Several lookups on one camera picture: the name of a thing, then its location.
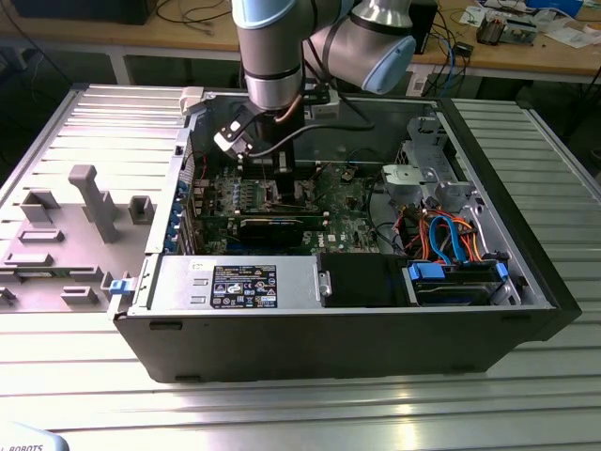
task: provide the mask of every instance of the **computer case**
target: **computer case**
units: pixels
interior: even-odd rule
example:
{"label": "computer case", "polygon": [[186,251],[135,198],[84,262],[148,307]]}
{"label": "computer case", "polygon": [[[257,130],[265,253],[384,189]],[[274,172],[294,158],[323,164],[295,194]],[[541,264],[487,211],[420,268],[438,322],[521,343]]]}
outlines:
{"label": "computer case", "polygon": [[438,7],[436,0],[413,0],[411,2],[409,17],[413,22],[411,35],[417,41],[415,54],[424,53]]}
{"label": "computer case", "polygon": [[13,0],[21,17],[143,25],[157,0]]}

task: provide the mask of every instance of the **motherboard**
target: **motherboard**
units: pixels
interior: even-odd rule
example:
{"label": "motherboard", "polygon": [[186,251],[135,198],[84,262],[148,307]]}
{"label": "motherboard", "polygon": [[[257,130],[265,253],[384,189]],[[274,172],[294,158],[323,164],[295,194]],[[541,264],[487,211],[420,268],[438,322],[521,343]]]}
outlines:
{"label": "motherboard", "polygon": [[319,165],[295,182],[283,203],[272,179],[245,179],[226,167],[193,186],[192,210],[199,255],[315,255],[376,253],[367,221],[365,186],[348,163]]}

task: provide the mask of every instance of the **blue cable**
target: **blue cable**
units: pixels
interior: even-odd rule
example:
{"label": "blue cable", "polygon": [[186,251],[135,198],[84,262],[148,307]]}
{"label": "blue cable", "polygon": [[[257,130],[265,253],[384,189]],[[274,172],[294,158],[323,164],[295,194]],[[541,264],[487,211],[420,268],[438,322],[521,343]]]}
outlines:
{"label": "blue cable", "polygon": [[449,226],[449,232],[451,233],[451,243],[453,244],[453,251],[455,252],[455,257],[457,260],[462,263],[468,262],[468,258],[466,257],[465,252],[461,248],[459,244],[459,232],[457,232],[457,227],[455,227],[455,223],[451,220],[451,218],[447,218],[446,216],[437,216],[430,223],[430,244],[432,246],[432,250],[436,253],[437,256],[442,258],[447,265],[452,265],[453,262],[450,258],[445,256],[442,251],[439,249],[438,244],[436,243],[436,225],[440,221],[446,221]]}
{"label": "blue cable", "polygon": [[449,84],[451,83],[451,79],[452,74],[453,74],[453,69],[455,68],[455,54],[453,53],[453,49],[451,48],[451,44],[449,43],[449,41],[445,38],[442,38],[440,36],[437,36],[438,39],[440,39],[442,42],[444,42],[444,44],[447,46],[447,50],[449,51],[449,57],[451,58],[451,68],[449,69],[449,74],[447,75],[447,81],[444,82],[444,87],[442,88],[442,92],[440,93],[441,97],[444,97],[444,95],[447,93],[447,89],[449,89]]}

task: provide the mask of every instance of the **workbench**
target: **workbench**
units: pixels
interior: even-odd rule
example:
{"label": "workbench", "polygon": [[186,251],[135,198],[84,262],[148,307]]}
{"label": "workbench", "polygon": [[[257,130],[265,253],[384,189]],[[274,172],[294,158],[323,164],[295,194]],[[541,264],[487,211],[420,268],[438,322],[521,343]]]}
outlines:
{"label": "workbench", "polygon": [[[0,189],[0,247],[18,230],[18,205],[32,187],[72,200],[56,180],[76,163],[97,164],[116,203],[126,189],[119,176],[139,185],[127,196],[158,195],[165,148],[184,127],[180,95],[168,87],[72,90]],[[131,443],[145,451],[174,443],[211,451],[598,449],[599,187],[534,111],[502,101],[455,106],[583,311],[551,340],[519,346],[485,374],[161,384],[105,313],[6,308],[2,416],[60,433],[71,451]]]}
{"label": "workbench", "polygon": [[[539,35],[532,47],[502,44],[486,46],[476,42],[476,28],[461,25],[458,8],[472,5],[471,0],[443,0],[442,14],[458,40],[474,46],[468,75],[550,82],[589,83],[601,63],[600,46],[589,45],[573,49],[544,35]],[[211,0],[184,1],[187,8],[211,5]],[[191,29],[181,23],[169,23],[153,15],[145,25],[91,23],[52,19],[22,19],[9,7],[17,24],[42,49],[107,54],[115,72],[116,82],[131,85],[132,78],[125,59],[127,55],[161,56],[190,59],[239,60],[236,27],[231,15],[213,21],[213,36]],[[207,9],[213,16],[229,9],[227,2]],[[178,20],[177,2],[162,9],[162,14]],[[599,14],[583,9],[583,20],[601,20]],[[5,47],[31,47],[7,18],[0,17],[0,43]],[[409,71],[412,77],[407,94],[420,96],[427,75],[438,72],[446,56],[435,39],[428,41],[424,54],[415,55]]]}

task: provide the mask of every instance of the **black label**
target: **black label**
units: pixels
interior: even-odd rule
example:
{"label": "black label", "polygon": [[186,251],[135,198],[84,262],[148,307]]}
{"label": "black label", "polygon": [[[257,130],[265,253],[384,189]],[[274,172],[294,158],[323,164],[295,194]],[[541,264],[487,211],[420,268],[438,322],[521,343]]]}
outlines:
{"label": "black label", "polygon": [[216,266],[210,305],[213,308],[276,308],[275,266]]}

